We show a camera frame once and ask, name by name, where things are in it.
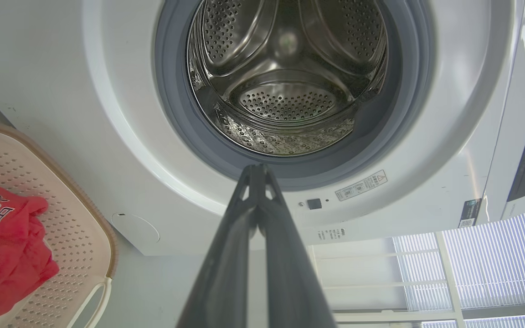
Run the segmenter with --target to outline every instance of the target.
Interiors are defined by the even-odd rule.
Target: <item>basket rim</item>
[[[8,125],[0,124],[0,133],[11,137],[27,147],[32,154],[34,154],[39,160],[41,160],[55,175],[70,189],[70,191],[79,199],[79,201],[85,206],[89,213],[93,216],[96,222],[100,225],[104,234],[108,238],[108,244],[111,251],[111,259],[108,264],[106,276],[113,278],[115,271],[117,270],[118,262],[118,248],[117,248],[117,235],[113,228],[111,228],[109,222],[101,214],[100,210],[94,205],[90,197],[82,190],[82,188],[67,174],[67,172],[55,161],[50,155],[48,155],[35,141],[30,137],[21,133],[16,128]]]

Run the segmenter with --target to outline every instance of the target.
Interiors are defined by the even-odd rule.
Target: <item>laundry basket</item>
[[[22,196],[41,196],[48,211],[39,216],[45,241],[60,272],[8,313],[0,327],[71,327],[93,294],[103,296],[87,327],[102,316],[111,291],[117,251],[115,234],[92,201],[31,139],[0,125],[0,187]]]

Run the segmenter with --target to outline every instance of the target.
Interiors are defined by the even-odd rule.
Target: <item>front-loading washing machine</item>
[[[145,255],[206,251],[255,163],[308,245],[482,224],[525,149],[525,2],[0,1],[0,110]]]

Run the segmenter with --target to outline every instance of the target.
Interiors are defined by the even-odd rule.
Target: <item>gray rubber gasket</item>
[[[249,164],[267,163],[284,191],[322,187],[358,173],[402,138],[417,116],[429,85],[432,32],[425,5],[412,0],[379,3],[388,31],[389,58],[381,93],[358,111],[348,137],[310,155],[275,158],[242,149],[220,135],[202,114],[190,87],[186,60],[188,31],[200,0],[169,0],[159,17],[154,66],[158,91],[170,123],[206,164],[237,180]],[[361,122],[379,121],[365,134]]]

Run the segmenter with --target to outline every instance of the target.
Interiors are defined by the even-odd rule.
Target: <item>red clothing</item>
[[[0,315],[59,271],[36,218],[47,208],[42,197],[20,197],[0,188]]]

